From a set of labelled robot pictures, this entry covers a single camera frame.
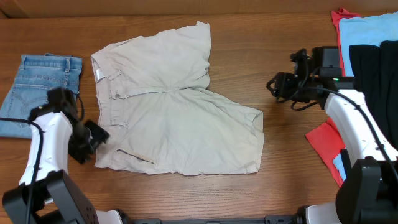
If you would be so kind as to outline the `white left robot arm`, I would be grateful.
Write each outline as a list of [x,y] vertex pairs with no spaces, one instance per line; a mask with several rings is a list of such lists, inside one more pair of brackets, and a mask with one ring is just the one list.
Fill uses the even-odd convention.
[[18,187],[4,193],[2,205],[13,223],[118,223],[117,210],[96,210],[68,175],[72,125],[50,112],[31,124],[30,153]]

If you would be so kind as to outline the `beige cotton shorts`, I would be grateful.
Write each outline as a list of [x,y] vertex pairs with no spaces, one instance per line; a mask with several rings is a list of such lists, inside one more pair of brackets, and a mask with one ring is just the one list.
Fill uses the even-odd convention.
[[203,22],[110,44],[91,56],[99,125],[95,165],[145,174],[252,174],[263,113],[208,89],[211,28]]

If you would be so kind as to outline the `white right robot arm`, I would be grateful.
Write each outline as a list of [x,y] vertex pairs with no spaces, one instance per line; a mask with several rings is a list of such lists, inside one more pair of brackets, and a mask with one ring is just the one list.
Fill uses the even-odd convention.
[[296,223],[397,223],[397,150],[383,136],[353,77],[278,73],[266,85],[278,103],[318,103],[335,123],[349,167],[335,200],[298,212]]

